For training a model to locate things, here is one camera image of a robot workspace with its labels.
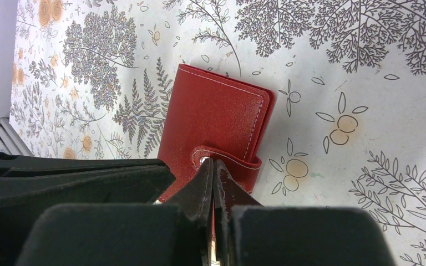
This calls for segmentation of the red leather card holder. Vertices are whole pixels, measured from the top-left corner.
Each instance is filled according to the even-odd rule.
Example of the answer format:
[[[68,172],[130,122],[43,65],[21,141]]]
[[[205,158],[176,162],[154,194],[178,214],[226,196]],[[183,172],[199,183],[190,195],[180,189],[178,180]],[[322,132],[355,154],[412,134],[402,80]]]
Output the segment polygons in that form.
[[[272,90],[180,64],[158,152],[175,181],[159,200],[167,201],[189,183],[206,157],[222,160],[251,193],[262,165],[257,152],[275,102]]]

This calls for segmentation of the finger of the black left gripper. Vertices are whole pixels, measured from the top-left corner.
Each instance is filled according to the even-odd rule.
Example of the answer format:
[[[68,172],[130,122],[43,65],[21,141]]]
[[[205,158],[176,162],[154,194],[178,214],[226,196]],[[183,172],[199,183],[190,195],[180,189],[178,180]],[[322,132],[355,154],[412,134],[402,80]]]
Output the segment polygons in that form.
[[[165,166],[159,159],[72,160],[0,152],[0,176],[45,176],[138,166]]]
[[[174,182],[167,166],[11,171],[0,177],[0,265],[13,265],[33,223],[63,203],[153,203]]]

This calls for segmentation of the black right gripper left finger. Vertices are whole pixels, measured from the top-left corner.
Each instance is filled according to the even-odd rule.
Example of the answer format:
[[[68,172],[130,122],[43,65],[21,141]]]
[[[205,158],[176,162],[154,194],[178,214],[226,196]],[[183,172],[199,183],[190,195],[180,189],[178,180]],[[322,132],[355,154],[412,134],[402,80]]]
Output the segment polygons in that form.
[[[214,162],[163,204],[65,203],[36,220],[17,265],[210,265]]]

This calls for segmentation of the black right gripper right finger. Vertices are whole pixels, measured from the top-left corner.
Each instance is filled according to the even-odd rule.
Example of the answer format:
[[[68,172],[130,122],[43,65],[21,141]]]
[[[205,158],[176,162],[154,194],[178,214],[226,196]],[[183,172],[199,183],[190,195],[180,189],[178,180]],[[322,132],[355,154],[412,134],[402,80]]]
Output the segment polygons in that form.
[[[214,168],[216,259],[221,265],[394,265],[369,213],[340,207],[265,207],[221,160]]]

